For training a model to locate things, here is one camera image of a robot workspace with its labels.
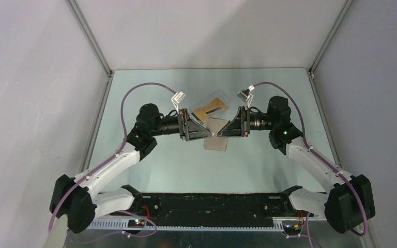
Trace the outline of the grey card holder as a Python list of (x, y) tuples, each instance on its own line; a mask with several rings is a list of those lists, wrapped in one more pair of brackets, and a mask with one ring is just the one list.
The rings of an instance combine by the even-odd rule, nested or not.
[(219, 137), (219, 131), (229, 123), (229, 120), (220, 118), (210, 118), (207, 122), (207, 128), (211, 130), (212, 137), (206, 138), (204, 141), (205, 150), (226, 152), (228, 146), (227, 137)]

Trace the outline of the clear plastic card box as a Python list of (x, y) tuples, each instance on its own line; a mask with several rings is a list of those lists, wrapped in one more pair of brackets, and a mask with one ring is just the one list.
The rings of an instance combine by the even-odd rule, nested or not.
[(230, 105), (230, 97), (218, 89), (189, 107), (189, 113), (194, 120), (205, 126), (211, 117), (224, 113), (230, 108)]

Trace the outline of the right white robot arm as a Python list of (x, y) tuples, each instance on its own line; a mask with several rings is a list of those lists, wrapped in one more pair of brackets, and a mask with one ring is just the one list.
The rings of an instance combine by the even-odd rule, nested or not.
[(299, 210), (325, 218), (338, 233), (354, 230), (376, 215), (370, 180), (354, 176), (333, 164), (310, 145), (303, 133), (291, 122), (288, 99), (270, 98), (267, 111), (240, 106), (236, 117), (219, 132), (219, 137), (247, 137), (251, 131), (266, 130), (272, 148), (298, 162), (322, 186), (324, 193), (294, 186), (280, 201), (280, 209), (287, 216)]

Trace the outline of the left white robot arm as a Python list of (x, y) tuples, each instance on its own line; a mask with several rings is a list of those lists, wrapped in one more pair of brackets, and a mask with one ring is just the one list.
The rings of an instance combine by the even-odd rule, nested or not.
[(127, 211), (137, 215), (143, 202), (138, 192), (131, 187), (120, 188), (113, 193), (101, 190), (119, 174), (146, 158), (156, 147), (156, 136), (179, 134), (184, 141), (212, 137), (212, 132), (190, 117), (187, 109), (176, 116), (164, 116), (155, 104), (143, 105), (132, 130), (125, 136), (120, 147), (106, 161), (74, 177), (60, 176), (55, 183), (50, 203), (54, 221), (67, 217), (68, 230), (75, 234), (84, 231), (90, 223), (112, 212)]

